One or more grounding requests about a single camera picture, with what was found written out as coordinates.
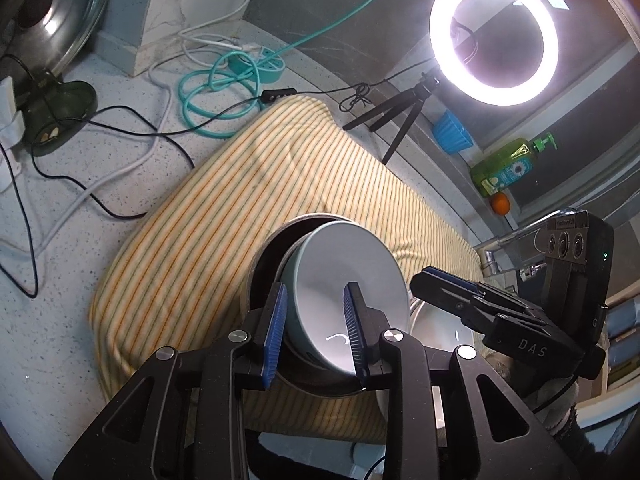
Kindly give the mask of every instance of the teal cable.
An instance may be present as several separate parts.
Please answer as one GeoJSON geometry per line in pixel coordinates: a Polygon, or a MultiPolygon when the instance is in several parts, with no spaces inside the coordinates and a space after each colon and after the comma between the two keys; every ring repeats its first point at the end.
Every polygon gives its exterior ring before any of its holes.
{"type": "MultiPolygon", "coordinates": [[[[339,20],[333,22],[331,25],[327,25],[326,27],[316,32],[313,32],[312,34],[309,34],[308,36],[305,36],[304,38],[301,38],[300,40],[297,40],[294,43],[291,43],[287,46],[282,47],[281,49],[273,52],[272,54],[269,54],[268,56],[263,57],[258,62],[255,62],[253,58],[251,58],[247,53],[243,51],[233,50],[231,52],[228,52],[227,54],[222,55],[220,58],[218,58],[218,60],[213,64],[213,66],[210,69],[196,70],[194,72],[188,73],[178,83],[178,95],[180,97],[180,100],[182,101],[182,118],[185,124],[187,124],[187,126],[190,128],[193,128],[196,126],[196,124],[191,120],[189,112],[194,112],[198,115],[201,115],[207,118],[211,118],[214,115],[212,112],[203,110],[202,108],[199,108],[191,103],[191,100],[194,97],[196,97],[196,95],[200,94],[203,91],[220,92],[226,88],[229,88],[234,83],[240,83],[242,86],[244,86],[247,90],[249,90],[252,93],[252,96],[258,97],[262,92],[262,88],[260,86],[260,71],[259,71],[261,66],[267,65],[269,62],[277,58],[279,58],[280,61],[284,64],[284,61],[280,57],[281,54],[284,54],[285,52],[288,52],[292,48],[296,48],[297,46],[300,46],[301,44],[306,43],[307,41],[310,41],[313,38],[317,38],[321,34],[328,32],[329,30],[332,30],[332,28],[335,28],[341,23],[344,23],[346,20],[356,15],[358,12],[360,12],[362,9],[367,7],[373,1],[374,0],[365,1],[364,3],[357,6],[355,9],[353,9],[351,12],[348,12],[347,14],[345,14],[339,20]],[[244,60],[246,60],[249,63],[249,68],[240,74],[235,74],[230,71],[224,71],[219,69],[220,64],[222,64],[224,61],[226,61],[229,57],[232,57],[232,56],[241,56],[244,60]],[[187,82],[189,82],[194,77],[201,76],[204,74],[209,75],[207,79],[207,84],[197,86],[196,88],[194,88],[192,91],[188,93],[184,90],[184,85],[187,82]],[[254,79],[255,81],[254,87],[249,85],[249,83],[247,82],[247,80],[251,80],[251,79],[254,79]]],[[[264,105],[260,103],[259,100],[255,100],[251,102],[251,104],[249,104],[247,108],[244,108],[243,110],[240,110],[235,114],[227,114],[225,116],[221,116],[220,119],[231,120],[231,119],[240,118],[246,115],[247,113],[249,113],[249,111],[251,111],[256,106],[256,103],[260,109],[264,107],[264,105]]],[[[209,130],[204,130],[201,128],[196,129],[195,132],[200,135],[211,137],[214,139],[228,139],[230,137],[233,137],[233,135],[236,134],[236,132],[210,132],[209,130]]]]}

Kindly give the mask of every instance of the tripod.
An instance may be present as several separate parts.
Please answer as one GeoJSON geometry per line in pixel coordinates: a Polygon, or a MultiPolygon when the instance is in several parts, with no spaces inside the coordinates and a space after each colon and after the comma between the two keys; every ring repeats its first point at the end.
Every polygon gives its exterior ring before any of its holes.
{"type": "Polygon", "coordinates": [[[381,105],[376,106],[372,110],[369,110],[368,112],[362,114],[360,117],[345,124],[343,129],[348,132],[356,126],[359,126],[360,124],[363,124],[380,114],[384,114],[375,123],[369,126],[369,130],[375,132],[382,126],[387,124],[389,121],[397,117],[399,114],[407,110],[407,108],[411,108],[411,111],[409,111],[407,118],[404,120],[404,123],[402,123],[398,134],[395,136],[394,140],[389,146],[389,149],[386,151],[385,156],[382,157],[382,164],[386,165],[389,162],[391,155],[393,155],[398,149],[400,142],[402,142],[402,139],[404,139],[404,136],[409,131],[411,125],[414,124],[416,117],[422,110],[424,102],[429,97],[431,97],[431,93],[439,84],[440,82],[436,78],[428,77],[423,73],[420,82],[416,86],[405,90],[404,92],[400,92],[397,96],[386,100],[381,105]]]}

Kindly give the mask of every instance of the silver screw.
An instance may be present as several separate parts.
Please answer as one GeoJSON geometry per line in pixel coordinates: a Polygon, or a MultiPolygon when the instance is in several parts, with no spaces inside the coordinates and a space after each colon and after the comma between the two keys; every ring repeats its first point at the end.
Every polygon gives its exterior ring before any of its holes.
{"type": "Polygon", "coordinates": [[[392,341],[394,343],[397,343],[398,341],[402,341],[403,337],[404,336],[402,335],[402,332],[400,332],[399,330],[396,330],[395,328],[390,328],[385,332],[385,339],[387,341],[392,341]]]}
{"type": "Polygon", "coordinates": [[[162,348],[156,350],[156,358],[160,359],[161,361],[168,361],[174,356],[174,353],[174,349],[170,346],[163,346],[162,348]]]}
{"type": "Polygon", "coordinates": [[[462,357],[463,359],[473,359],[474,357],[476,357],[476,355],[478,355],[478,352],[476,352],[476,349],[473,348],[472,346],[469,345],[462,345],[460,347],[458,347],[458,355],[460,357],[462,357]]]}
{"type": "Polygon", "coordinates": [[[249,336],[244,330],[234,330],[229,334],[229,341],[234,343],[241,343],[242,341],[246,341],[249,336]]]}

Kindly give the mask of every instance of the green pump nozzle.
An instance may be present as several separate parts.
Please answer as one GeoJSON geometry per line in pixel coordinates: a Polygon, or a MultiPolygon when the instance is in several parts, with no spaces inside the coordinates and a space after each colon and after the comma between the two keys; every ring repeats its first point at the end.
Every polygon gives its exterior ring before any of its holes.
{"type": "Polygon", "coordinates": [[[540,139],[536,139],[533,141],[533,147],[537,152],[541,152],[542,150],[544,150],[547,144],[551,144],[556,150],[558,149],[556,140],[550,132],[546,134],[546,137],[541,137],[540,139]]]}

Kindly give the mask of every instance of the speckled white countertop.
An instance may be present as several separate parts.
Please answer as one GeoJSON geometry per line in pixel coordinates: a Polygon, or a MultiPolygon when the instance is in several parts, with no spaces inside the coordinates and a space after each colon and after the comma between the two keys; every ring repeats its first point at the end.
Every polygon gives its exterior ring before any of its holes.
{"type": "MultiPolygon", "coordinates": [[[[178,74],[192,70],[180,60],[158,71],[159,78],[175,82],[178,74]]],[[[131,79],[95,57],[84,56],[66,74],[65,80],[85,80],[97,90],[99,107],[127,104],[153,123],[158,123],[166,103],[166,92],[152,85],[146,75],[131,79]]],[[[276,88],[315,89],[287,70],[276,88]]],[[[228,90],[203,98],[210,109],[223,108],[246,97],[228,90]]],[[[338,124],[350,115],[330,106],[338,124]]],[[[100,120],[134,131],[144,126],[129,114],[108,112],[100,120]]],[[[238,120],[237,126],[246,122],[238,120]]],[[[234,127],[227,121],[221,127],[234,127]]],[[[182,129],[178,109],[165,131],[182,129]]],[[[351,134],[380,157],[386,145],[364,126],[351,134]]],[[[222,141],[194,134],[176,140],[190,153],[196,165],[210,156],[222,141]]],[[[89,184],[141,156],[149,140],[124,138],[100,128],[86,126],[71,141],[39,162],[48,173],[63,173],[89,184]]],[[[25,152],[17,178],[37,245],[79,191],[71,183],[45,180],[35,172],[25,152]]],[[[463,236],[460,218],[400,157],[389,168],[425,197],[463,236]]],[[[140,168],[97,192],[103,202],[120,214],[147,211],[167,195],[188,174],[181,154],[166,142],[140,168]]],[[[65,453],[104,406],[97,383],[94,338],[87,321],[87,309],[95,285],[119,247],[140,221],[123,222],[109,218],[93,202],[85,202],[70,218],[49,247],[38,258],[40,294],[36,300],[23,297],[0,276],[2,331],[0,332],[0,420],[25,458],[44,478],[53,475],[65,453]]],[[[27,248],[22,216],[11,188],[0,194],[0,238],[27,248]]],[[[27,259],[0,249],[2,264],[19,276],[32,290],[33,278],[27,259]]]]}

